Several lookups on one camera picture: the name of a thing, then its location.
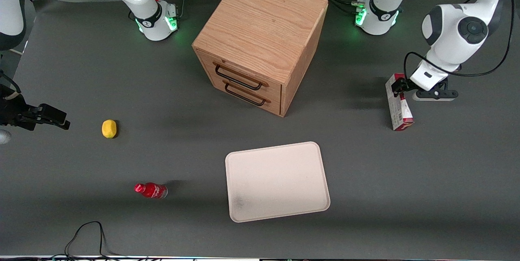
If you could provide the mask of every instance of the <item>black drawer handle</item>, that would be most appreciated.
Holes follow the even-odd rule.
[[[255,106],[258,106],[258,107],[261,107],[261,106],[263,106],[263,105],[265,104],[266,99],[263,99],[261,103],[257,103],[257,102],[255,102],[255,101],[253,101],[253,100],[250,100],[250,99],[248,99],[248,98],[246,98],[246,97],[244,97],[244,96],[239,95],[238,93],[236,93],[236,92],[234,92],[234,91],[230,91],[230,90],[228,89],[228,87],[229,87],[229,84],[226,83],[226,86],[224,87],[224,89],[226,90],[226,92],[227,92],[227,93],[230,93],[230,94],[232,94],[232,95],[234,95],[235,97],[237,97],[237,98],[239,98],[239,99],[245,100],[246,102],[251,103],[251,104],[254,104]]]
[[[215,67],[215,72],[216,72],[219,76],[221,76],[221,77],[223,77],[223,78],[227,78],[228,80],[230,80],[230,81],[232,81],[232,82],[234,82],[234,83],[236,83],[236,84],[239,84],[239,85],[241,85],[241,86],[243,86],[243,87],[247,87],[248,89],[252,89],[253,91],[258,91],[258,90],[260,89],[260,87],[262,87],[262,83],[258,83],[258,86],[257,86],[257,87],[254,87],[254,86],[251,86],[251,85],[249,85],[249,84],[243,83],[243,82],[241,82],[240,80],[236,80],[236,79],[232,78],[231,76],[227,76],[226,74],[220,73],[220,72],[219,72],[219,69],[220,69],[220,68],[221,68],[221,66],[220,66],[220,65],[217,65],[217,67]]]

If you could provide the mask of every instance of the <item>coca-cola bottle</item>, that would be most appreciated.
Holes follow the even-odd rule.
[[[165,185],[148,182],[146,184],[136,184],[134,191],[141,193],[146,198],[165,198],[168,188]]]

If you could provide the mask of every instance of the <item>red and white box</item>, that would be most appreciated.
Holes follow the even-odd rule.
[[[394,75],[386,82],[386,96],[388,96],[388,106],[390,107],[390,116],[392,117],[392,127],[394,131],[403,131],[414,123],[414,117],[408,107],[405,94],[400,93],[394,97],[392,84],[398,78],[405,78],[403,73],[394,73]]]

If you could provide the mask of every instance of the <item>plastic tray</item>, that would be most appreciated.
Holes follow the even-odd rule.
[[[315,142],[226,156],[229,216],[234,222],[325,211],[329,189]]]

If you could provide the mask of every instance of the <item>gray tabletop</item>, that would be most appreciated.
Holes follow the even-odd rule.
[[[384,83],[407,52],[427,52],[424,15],[461,1],[405,0],[383,37],[330,7],[285,118],[206,77],[191,43],[219,0],[188,0],[179,32],[156,43],[122,2],[40,4],[15,80],[28,103],[66,111],[71,128],[7,127],[0,254],[61,253],[80,224],[99,220],[125,255],[520,259],[516,39],[499,71],[450,78],[457,100],[410,101],[414,126],[390,127]],[[506,10],[464,71],[500,60],[508,23]],[[106,119],[119,120],[117,139],[102,137]],[[234,223],[225,156],[303,141],[321,147],[330,209]],[[168,183],[168,197],[135,193],[145,181]],[[71,253],[95,255],[97,242],[98,229],[87,227]]]

